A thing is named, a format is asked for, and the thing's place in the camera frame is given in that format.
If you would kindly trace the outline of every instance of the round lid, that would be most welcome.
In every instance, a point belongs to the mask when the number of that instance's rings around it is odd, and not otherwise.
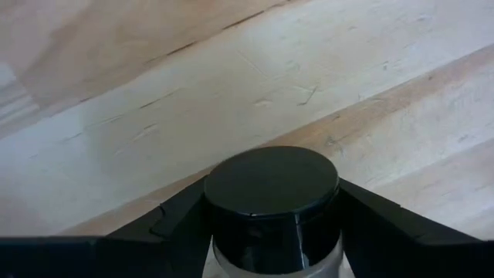
[[[337,185],[337,170],[323,155],[301,147],[265,147],[217,166],[205,181],[205,196],[230,212],[270,216],[319,205]]]
[[[295,273],[324,259],[340,237],[338,174],[301,147],[238,154],[205,179],[215,245],[240,269]]]

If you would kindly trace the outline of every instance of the black plastic arm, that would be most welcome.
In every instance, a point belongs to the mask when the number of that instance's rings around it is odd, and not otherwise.
[[[202,275],[211,229],[204,179],[106,237],[0,239],[0,277]],[[356,278],[494,276],[494,242],[340,180],[343,247]]]
[[[0,239],[0,277],[201,277],[203,179],[106,237]]]
[[[341,180],[343,248],[355,277],[494,276],[494,242],[417,215]]]

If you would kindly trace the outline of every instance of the light wood surface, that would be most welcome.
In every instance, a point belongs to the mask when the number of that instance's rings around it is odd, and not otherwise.
[[[0,137],[286,0],[4,0]]]
[[[350,181],[494,237],[488,0],[8,3],[2,235],[111,232],[288,133],[269,144],[312,148]]]

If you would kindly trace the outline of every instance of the black lid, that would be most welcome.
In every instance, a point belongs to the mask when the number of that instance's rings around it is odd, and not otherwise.
[[[338,189],[336,168],[314,151],[265,147],[238,154],[205,180],[216,246],[254,273],[312,266],[339,238]]]

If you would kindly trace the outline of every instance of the floor plank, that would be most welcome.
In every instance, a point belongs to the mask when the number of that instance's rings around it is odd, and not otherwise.
[[[285,2],[8,0],[0,4],[0,65],[15,78],[0,86],[0,96],[20,84],[36,108],[0,113],[0,136],[119,87],[169,55]],[[14,106],[0,103],[0,109]]]
[[[267,145],[318,151],[343,178],[442,224],[494,237],[492,226],[483,224],[494,221],[494,215],[485,213],[494,204],[494,114],[489,112],[493,84],[490,46]],[[111,232],[134,219],[129,212],[145,213],[207,171],[64,234]]]
[[[490,5],[297,1],[194,44],[1,139],[0,233],[163,201],[171,192],[139,197],[328,114],[293,138],[371,189],[481,144],[494,120]]]

